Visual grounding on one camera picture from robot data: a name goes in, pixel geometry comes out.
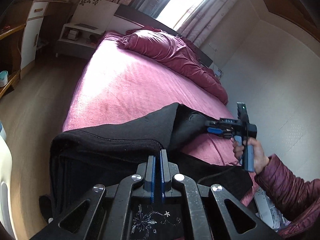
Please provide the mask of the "person right hand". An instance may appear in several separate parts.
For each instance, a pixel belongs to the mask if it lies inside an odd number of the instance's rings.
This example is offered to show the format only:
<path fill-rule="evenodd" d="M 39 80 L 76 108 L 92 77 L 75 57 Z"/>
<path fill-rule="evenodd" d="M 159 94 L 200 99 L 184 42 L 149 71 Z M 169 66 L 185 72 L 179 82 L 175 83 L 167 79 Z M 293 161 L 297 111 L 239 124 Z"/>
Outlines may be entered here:
<path fill-rule="evenodd" d="M 239 143 L 232 138 L 231 139 L 232 146 L 233 146 L 233 153 L 236 159 L 240 160 L 242 158 L 244 152 L 244 146 L 239 145 Z M 256 174 L 259 174 L 265 166 L 268 165 L 270 162 L 269 158 L 264 154 L 264 150 L 260 141 L 254 138 L 248 139 L 249 146 L 253 146 L 253 153 L 254 153 L 254 171 Z"/>

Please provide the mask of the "right forearm maroon puffer sleeve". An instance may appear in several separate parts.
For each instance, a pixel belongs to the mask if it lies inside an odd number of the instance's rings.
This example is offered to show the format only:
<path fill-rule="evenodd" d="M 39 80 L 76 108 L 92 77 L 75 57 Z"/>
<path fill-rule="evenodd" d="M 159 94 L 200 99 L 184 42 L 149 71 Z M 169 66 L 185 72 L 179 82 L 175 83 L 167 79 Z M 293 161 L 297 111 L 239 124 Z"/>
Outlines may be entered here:
<path fill-rule="evenodd" d="M 283 239 L 319 239 L 319 179 L 295 176 L 274 154 L 255 176 L 275 207 L 290 224 L 278 231 Z"/>

